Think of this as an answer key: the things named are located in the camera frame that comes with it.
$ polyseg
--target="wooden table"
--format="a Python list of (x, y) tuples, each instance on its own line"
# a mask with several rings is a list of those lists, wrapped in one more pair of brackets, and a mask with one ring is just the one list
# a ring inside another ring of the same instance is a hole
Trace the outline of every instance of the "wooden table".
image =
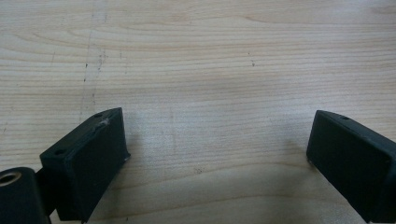
[(396, 139), (395, 1), (5, 0), (0, 31), (0, 170), (123, 108), (90, 223), (364, 223), (305, 150), (317, 109)]

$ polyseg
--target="mounting hole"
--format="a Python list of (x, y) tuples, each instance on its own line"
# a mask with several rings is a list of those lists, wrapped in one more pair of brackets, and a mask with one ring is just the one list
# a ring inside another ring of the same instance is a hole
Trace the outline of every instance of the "mounting hole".
[(60, 155), (64, 154), (65, 152), (66, 152), (65, 149), (58, 149), (55, 151), (54, 154), (55, 154), (55, 156), (60, 156)]
[(0, 176), (0, 187), (10, 185), (21, 178), (20, 172), (9, 172)]

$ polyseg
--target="light wooden surface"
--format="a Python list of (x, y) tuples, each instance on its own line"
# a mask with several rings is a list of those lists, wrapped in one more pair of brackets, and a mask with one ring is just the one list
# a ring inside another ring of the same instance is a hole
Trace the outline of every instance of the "light wooden surface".
[(364, 223), (305, 149), (317, 109), (395, 140), (395, 98), (393, 0), (0, 2), (0, 170), (123, 108), (90, 223)]

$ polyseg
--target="wood grain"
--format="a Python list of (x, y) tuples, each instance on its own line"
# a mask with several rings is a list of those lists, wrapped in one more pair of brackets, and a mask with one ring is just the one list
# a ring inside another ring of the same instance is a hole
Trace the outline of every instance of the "wood grain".
[(0, 170), (123, 108), (90, 223), (364, 223), (305, 148), (317, 109), (396, 139), (394, 1), (6, 0), (0, 32)]

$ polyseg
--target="black bracket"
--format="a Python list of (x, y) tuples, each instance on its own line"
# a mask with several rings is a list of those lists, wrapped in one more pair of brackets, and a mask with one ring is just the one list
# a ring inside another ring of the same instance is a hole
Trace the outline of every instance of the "black bracket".
[(36, 174), (25, 167), (0, 173), (0, 223), (87, 222), (111, 180), (130, 157), (122, 109), (95, 114), (40, 155)]
[(306, 155), (366, 222), (396, 221), (396, 143), (317, 111)]

